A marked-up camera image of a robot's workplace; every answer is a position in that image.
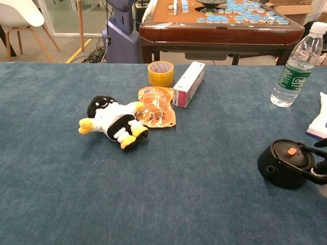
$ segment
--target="plastic bottle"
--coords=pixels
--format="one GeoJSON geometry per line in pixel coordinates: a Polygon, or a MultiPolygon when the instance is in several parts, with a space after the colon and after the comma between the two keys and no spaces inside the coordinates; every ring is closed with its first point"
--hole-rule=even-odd
{"type": "Polygon", "coordinates": [[[320,57],[326,31],[327,23],[313,23],[310,33],[294,48],[271,94],[273,104],[280,107],[293,104],[320,57]]]}

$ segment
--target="cardboard box in background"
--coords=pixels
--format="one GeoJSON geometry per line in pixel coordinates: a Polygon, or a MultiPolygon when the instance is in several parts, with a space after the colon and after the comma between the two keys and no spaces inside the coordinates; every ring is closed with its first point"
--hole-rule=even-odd
{"type": "Polygon", "coordinates": [[[322,12],[318,18],[318,21],[327,23],[327,12],[322,12]]]}
{"type": "Polygon", "coordinates": [[[303,26],[307,14],[313,13],[312,0],[270,0],[266,5],[303,26]]]}
{"type": "Polygon", "coordinates": [[[311,5],[313,0],[270,0],[269,3],[275,6],[280,5],[311,5]]]}

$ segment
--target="stuffed toy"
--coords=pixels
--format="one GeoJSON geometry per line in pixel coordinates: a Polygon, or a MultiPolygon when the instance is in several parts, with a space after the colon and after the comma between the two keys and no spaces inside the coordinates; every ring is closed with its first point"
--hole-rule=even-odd
{"type": "Polygon", "coordinates": [[[112,141],[118,141],[126,150],[137,140],[148,136],[148,128],[136,119],[137,112],[144,109],[142,102],[120,105],[109,96],[95,96],[87,108],[88,118],[79,121],[80,134],[103,132],[112,141]]]}

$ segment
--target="white chair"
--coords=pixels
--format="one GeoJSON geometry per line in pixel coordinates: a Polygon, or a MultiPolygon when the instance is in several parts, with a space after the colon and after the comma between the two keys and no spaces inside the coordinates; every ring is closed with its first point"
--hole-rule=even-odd
{"type": "Polygon", "coordinates": [[[22,54],[20,31],[31,31],[34,34],[34,37],[36,38],[37,42],[41,46],[43,52],[47,56],[49,62],[52,62],[50,55],[46,51],[36,32],[31,29],[31,27],[42,26],[44,31],[50,37],[53,44],[56,46],[57,50],[60,51],[58,44],[56,43],[55,39],[50,35],[48,29],[44,24],[43,15],[35,6],[32,0],[0,0],[0,25],[9,28],[6,31],[6,46],[9,61],[11,61],[9,38],[10,32],[17,31],[19,49],[20,53],[22,54]]]}

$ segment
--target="yellow feet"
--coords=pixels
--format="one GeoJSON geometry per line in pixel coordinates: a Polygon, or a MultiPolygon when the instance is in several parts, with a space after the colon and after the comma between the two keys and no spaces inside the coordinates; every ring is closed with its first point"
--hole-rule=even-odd
{"type": "Polygon", "coordinates": [[[121,142],[121,149],[125,150],[132,146],[136,142],[136,138],[132,135],[128,135],[122,142],[121,142]]]}
{"type": "Polygon", "coordinates": [[[137,139],[144,139],[148,136],[149,130],[144,126],[137,127],[136,129],[132,130],[133,136],[137,139]]]}
{"type": "Polygon", "coordinates": [[[80,120],[80,128],[78,129],[78,132],[80,134],[88,134],[93,129],[93,122],[90,118],[84,118],[80,120]]]}

